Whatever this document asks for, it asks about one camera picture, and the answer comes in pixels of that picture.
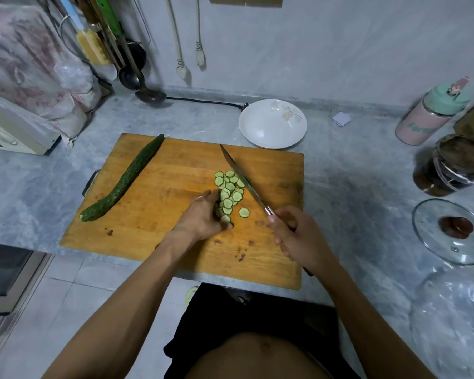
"bare belly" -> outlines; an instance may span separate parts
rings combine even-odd
[[[327,372],[294,344],[283,339],[243,332],[209,351],[191,368],[198,378],[318,378]]]

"forearm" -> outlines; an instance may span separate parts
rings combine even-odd
[[[184,234],[168,233],[69,341],[43,378],[124,378],[191,243]]]
[[[335,257],[313,273],[327,289],[369,379],[435,379],[370,304]]]

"white bowl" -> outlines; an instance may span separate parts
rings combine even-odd
[[[247,140],[259,147],[283,149],[304,137],[307,120],[292,103],[263,99],[243,110],[239,117],[239,129]]]

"green handle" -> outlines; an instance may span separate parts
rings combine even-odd
[[[121,25],[114,13],[111,5],[109,4],[108,0],[96,0],[98,6],[100,7],[103,18],[105,18],[107,25],[111,32],[113,32],[116,36],[121,36],[123,34],[123,30],[121,29]]]

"black power cord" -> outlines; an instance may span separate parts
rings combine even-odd
[[[176,99],[180,101],[191,101],[191,102],[201,102],[201,103],[213,103],[216,105],[228,105],[228,106],[236,107],[241,112],[249,106],[247,102],[244,105],[239,105],[237,103],[220,102],[220,101],[205,101],[203,99],[193,99],[193,98],[184,98],[184,97],[167,97],[166,99]]]

